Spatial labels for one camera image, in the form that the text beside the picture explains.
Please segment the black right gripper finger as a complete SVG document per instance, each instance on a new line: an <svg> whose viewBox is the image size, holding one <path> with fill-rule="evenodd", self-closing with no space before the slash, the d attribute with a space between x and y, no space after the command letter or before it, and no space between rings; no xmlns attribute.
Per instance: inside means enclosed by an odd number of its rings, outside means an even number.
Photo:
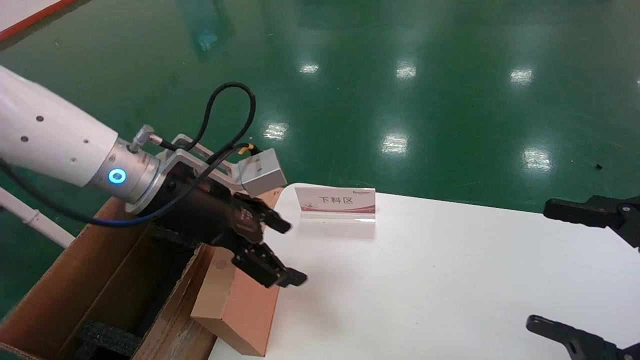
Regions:
<svg viewBox="0 0 640 360"><path fill-rule="evenodd" d="M546 317L530 315L526 319L526 329L540 337L562 344L572 360L638 360L640 358L638 342L622 349L594 333Z"/></svg>
<svg viewBox="0 0 640 360"><path fill-rule="evenodd" d="M594 195L585 202L552 198L546 201L543 215L565 223L610 228L632 248L640 247L639 196L617 199Z"/></svg>

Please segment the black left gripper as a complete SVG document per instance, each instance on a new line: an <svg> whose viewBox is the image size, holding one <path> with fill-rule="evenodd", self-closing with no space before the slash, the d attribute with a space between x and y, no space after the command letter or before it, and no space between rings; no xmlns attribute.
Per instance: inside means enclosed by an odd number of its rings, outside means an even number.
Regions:
<svg viewBox="0 0 640 360"><path fill-rule="evenodd" d="M231 263L263 285L286 288L303 285L308 276L288 268L263 242L263 224L286 234L292 225L263 199L232 193L228 187L206 178L163 215L152 221L210 246L237 252Z"/></svg>

